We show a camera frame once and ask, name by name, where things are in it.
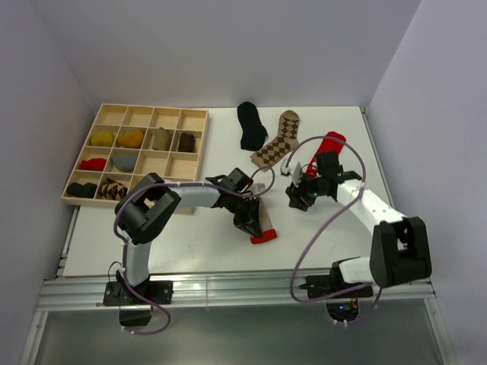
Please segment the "red reindeer sock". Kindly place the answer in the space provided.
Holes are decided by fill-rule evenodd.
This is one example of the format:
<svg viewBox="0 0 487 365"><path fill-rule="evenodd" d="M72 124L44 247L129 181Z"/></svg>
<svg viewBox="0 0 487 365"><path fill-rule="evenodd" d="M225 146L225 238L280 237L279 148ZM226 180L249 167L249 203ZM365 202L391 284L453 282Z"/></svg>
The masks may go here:
<svg viewBox="0 0 487 365"><path fill-rule="evenodd" d="M252 236L250 242L253 245L268 243L278 238L277 231L272 225L269 212L264 204L259 207L259 222L262 228L262 236Z"/></svg>
<svg viewBox="0 0 487 365"><path fill-rule="evenodd" d="M346 142L346 138L344 135L341 135L337 132L330 131L326 134L327 137L331 137L332 139L323 139L320 146L318 147L315 155L313 156L310 163L307 165L307 169L305 173L311 177L315 178L318 174L317 170L317 155L323 152L330 152L334 151L337 154L340 154L343 143Z"/></svg>

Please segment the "brown argyle sock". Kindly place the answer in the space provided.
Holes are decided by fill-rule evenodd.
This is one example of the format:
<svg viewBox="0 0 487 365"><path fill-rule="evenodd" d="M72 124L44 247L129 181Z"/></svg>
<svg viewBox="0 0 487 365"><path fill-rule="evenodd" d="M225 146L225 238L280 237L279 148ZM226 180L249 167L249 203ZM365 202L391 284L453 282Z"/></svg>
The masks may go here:
<svg viewBox="0 0 487 365"><path fill-rule="evenodd" d="M250 159L258 167L275 166L286 154L298 145L300 117L293 110L286 110L279 117L277 135L266 145L254 152Z"/></svg>

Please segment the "dark brown striped sock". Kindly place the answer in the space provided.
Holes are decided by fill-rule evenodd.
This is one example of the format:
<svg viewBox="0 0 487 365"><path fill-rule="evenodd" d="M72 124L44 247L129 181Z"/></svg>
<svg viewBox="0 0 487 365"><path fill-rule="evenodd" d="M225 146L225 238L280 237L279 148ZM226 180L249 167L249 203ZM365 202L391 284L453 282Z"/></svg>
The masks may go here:
<svg viewBox="0 0 487 365"><path fill-rule="evenodd" d="M196 150L195 135L187 132L182 132L180 134L180 140L179 140L177 150L183 153L194 153Z"/></svg>

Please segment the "tan ribbed sock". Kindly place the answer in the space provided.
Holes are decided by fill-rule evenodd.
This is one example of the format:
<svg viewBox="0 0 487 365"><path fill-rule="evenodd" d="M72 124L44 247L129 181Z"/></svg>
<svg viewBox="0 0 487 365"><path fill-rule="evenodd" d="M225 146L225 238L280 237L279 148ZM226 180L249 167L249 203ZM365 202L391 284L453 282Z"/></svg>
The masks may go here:
<svg viewBox="0 0 487 365"><path fill-rule="evenodd" d="M168 151L170 149L170 145L172 142L172 134L164 129L163 127L159 127L158 129L154 130L154 140L152 143L152 148L156 151Z"/></svg>

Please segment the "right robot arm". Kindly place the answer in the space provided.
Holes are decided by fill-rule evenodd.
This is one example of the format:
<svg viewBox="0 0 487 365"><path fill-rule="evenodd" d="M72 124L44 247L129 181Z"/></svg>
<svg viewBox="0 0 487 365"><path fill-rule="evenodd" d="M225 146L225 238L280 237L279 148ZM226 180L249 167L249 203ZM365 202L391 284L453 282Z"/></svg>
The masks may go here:
<svg viewBox="0 0 487 365"><path fill-rule="evenodd" d="M432 265L425 222L390 207L355 171L345 171L335 151L317 155L317 175L302 172L298 164L285 190L288 206L307 211L321 196L332 198L360 220L371 234L368 257L333 263L330 290L344 297L356 284L374 283L382 288L426 279Z"/></svg>

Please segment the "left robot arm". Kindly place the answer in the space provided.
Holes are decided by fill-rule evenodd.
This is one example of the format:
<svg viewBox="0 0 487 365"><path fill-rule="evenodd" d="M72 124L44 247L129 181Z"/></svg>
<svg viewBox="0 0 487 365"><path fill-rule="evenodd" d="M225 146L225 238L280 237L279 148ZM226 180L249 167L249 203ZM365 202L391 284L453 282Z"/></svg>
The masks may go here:
<svg viewBox="0 0 487 365"><path fill-rule="evenodd" d="M197 182L174 182L149 173L115 208L113 232L123 242L121 295L130 303L147 297L151 243L173 214L186 208L223 208L234 215L234 226L261 237L258 195L245 193L253 180L235 168L228 175Z"/></svg>

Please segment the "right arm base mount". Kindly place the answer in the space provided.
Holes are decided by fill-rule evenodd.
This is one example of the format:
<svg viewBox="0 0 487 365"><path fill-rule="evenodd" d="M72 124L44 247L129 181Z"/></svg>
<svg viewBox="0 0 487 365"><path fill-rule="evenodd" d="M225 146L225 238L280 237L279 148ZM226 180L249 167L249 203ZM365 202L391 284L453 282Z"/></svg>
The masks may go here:
<svg viewBox="0 0 487 365"><path fill-rule="evenodd" d="M304 283L299 285L299 288L306 291L309 300L330 295L337 291L352 289L352 291L333 297L333 299L341 299L341 302L326 304L326 311L334 322L348 325L360 318L359 300L371 298L374 295L371 285L361 286L362 283L345 283L341 274L336 272L327 275L308 275L305 277Z"/></svg>

